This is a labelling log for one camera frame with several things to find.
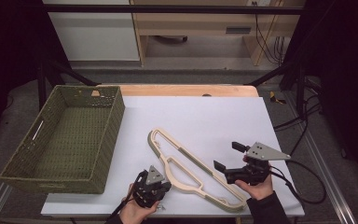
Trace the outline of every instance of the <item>white table surface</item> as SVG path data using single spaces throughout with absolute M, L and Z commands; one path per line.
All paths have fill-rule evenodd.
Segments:
M 126 110 L 104 194 L 49 194 L 41 211 L 42 215 L 107 217 L 127 195 L 129 184 L 140 172 L 154 165 L 165 174 L 162 163 L 147 144 L 147 136 L 155 128 L 165 130 L 211 169 L 213 160 L 225 164 L 228 169 L 245 165 L 242 161 L 243 154 L 231 148 L 233 141 L 246 146 L 260 142 L 281 150 L 261 97 L 125 96 L 124 104 Z M 175 156 L 204 182 L 205 191 L 216 197 L 226 198 L 231 203 L 237 202 L 235 197 L 198 166 L 176 150 L 166 147 L 163 140 L 160 143 L 164 155 Z M 270 163 L 279 168 L 293 183 L 284 161 Z M 193 184 L 179 169 L 173 169 L 173 174 L 179 180 Z M 275 176 L 272 180 L 286 215 L 304 216 L 300 203 L 284 182 Z M 160 204 L 165 209 L 159 209 L 151 217 L 250 215 L 248 208 L 239 213 L 229 213 L 196 194 L 184 194 L 175 188 L 171 188 Z

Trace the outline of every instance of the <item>green wicker basket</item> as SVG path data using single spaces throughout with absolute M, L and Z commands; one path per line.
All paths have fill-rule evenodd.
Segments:
M 56 86 L 0 179 L 26 192 L 104 192 L 124 114 L 120 87 Z

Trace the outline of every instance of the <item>human hand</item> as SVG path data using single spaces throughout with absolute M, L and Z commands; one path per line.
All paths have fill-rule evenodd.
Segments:
M 159 202 L 155 202 L 150 208 L 143 208 L 139 206 L 135 200 L 133 200 L 131 195 L 130 201 L 127 202 L 127 204 L 120 211 L 120 219 L 123 224 L 140 224 L 147 218 L 147 216 L 157 211 L 158 203 Z
M 258 201 L 268 197 L 273 193 L 271 175 L 268 175 L 263 183 L 259 183 L 255 186 L 250 186 L 249 184 L 241 180 L 236 180 L 235 184 L 241 189 L 248 192 L 253 199 L 256 199 Z

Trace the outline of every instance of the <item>floor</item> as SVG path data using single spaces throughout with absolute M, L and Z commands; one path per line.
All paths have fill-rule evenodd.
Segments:
M 180 40 L 156 36 L 152 37 L 149 43 L 144 66 L 115 62 L 105 62 L 104 64 L 74 62 L 73 66 L 81 75 L 102 83 L 193 84 L 245 84 L 262 77 L 277 66 L 267 60 L 264 60 L 258 67 L 252 66 L 241 38 L 236 37 L 190 36 L 184 43 Z M 64 78 L 69 83 L 75 82 L 67 76 L 64 76 Z M 294 99 L 294 91 L 280 91 L 277 85 L 279 80 L 280 77 L 275 77 L 257 88 L 259 95 L 265 100 L 274 126 L 296 116 L 292 107 L 288 104 Z M 285 100 L 287 103 L 281 104 L 277 101 L 270 101 L 271 91 L 275 92 L 276 99 Z M 312 90 L 306 90 L 306 97 L 313 94 Z M 37 116 L 38 104 L 35 82 L 27 83 L 13 90 L 8 96 L 8 104 L 8 109 L 4 111 L 0 121 L 0 172 Z M 310 105 L 317 104 L 318 101 L 315 98 L 310 101 Z M 292 150 L 301 135 L 301 127 L 304 126 L 297 124 L 276 132 L 283 152 L 287 153 Z M 317 165 L 311 157 L 310 139 L 314 142 L 319 148 L 318 150 L 322 151 L 327 166 L 330 168 L 345 202 L 351 209 L 350 213 L 355 221 L 340 220 L 334 207 L 334 197 L 328 195 L 328 198 L 321 204 L 306 204 L 306 215 L 301 217 L 297 223 L 358 223 L 357 163 L 341 157 L 337 140 L 322 113 L 310 115 L 307 132 L 310 135 L 300 142 L 294 158 L 318 173 Z M 292 164 L 289 164 L 289 170 L 297 190 L 301 192 L 303 197 L 311 201 L 321 198 L 321 187 L 317 179 L 307 171 Z M 11 219 L 11 222 L 6 219 L 7 223 L 31 223 L 28 222 L 30 220 L 18 218 L 37 219 L 36 223 L 42 223 L 42 220 L 50 221 L 51 218 L 40 216 L 40 209 L 45 199 L 46 195 L 43 194 L 30 194 L 13 189 L 2 208 L 0 221 L 4 222 L 5 218 L 16 218 Z M 54 219 L 54 221 L 56 221 L 54 223 L 59 223 L 58 221 L 71 223 L 67 219 Z M 219 221 L 217 223 L 228 223 L 227 220 Z M 241 222 L 252 223 L 252 220 L 245 218 Z

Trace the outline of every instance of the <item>white cabinet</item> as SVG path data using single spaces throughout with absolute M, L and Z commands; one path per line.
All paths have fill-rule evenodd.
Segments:
M 128 0 L 43 0 L 45 4 L 128 5 Z M 130 13 L 49 12 L 69 61 L 139 61 Z

